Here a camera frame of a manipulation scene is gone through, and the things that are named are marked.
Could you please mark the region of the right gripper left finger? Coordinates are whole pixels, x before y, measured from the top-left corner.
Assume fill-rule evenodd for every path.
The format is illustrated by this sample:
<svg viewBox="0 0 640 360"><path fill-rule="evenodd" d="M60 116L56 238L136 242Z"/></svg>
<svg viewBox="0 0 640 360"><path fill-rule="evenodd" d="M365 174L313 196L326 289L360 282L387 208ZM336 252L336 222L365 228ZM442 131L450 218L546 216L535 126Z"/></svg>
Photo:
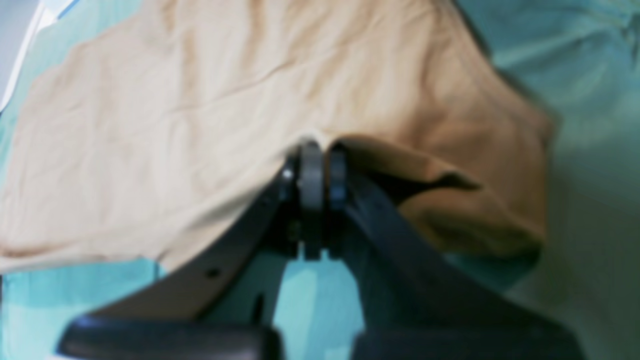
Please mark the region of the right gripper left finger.
<svg viewBox="0 0 640 360"><path fill-rule="evenodd" d="M60 360L283 360L272 325L290 259L322 255L323 152L306 142L240 218L153 285L76 317Z"/></svg>

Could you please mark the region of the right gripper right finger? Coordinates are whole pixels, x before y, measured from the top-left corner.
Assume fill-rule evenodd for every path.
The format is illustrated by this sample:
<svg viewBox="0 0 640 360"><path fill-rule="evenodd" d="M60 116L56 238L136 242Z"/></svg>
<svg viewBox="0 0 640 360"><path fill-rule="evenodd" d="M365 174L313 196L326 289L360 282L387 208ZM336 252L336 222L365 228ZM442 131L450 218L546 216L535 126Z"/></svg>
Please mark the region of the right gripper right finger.
<svg viewBox="0 0 640 360"><path fill-rule="evenodd" d="M352 360L585 358L569 330L448 264L343 146L326 164L326 244L354 276L365 319Z"/></svg>

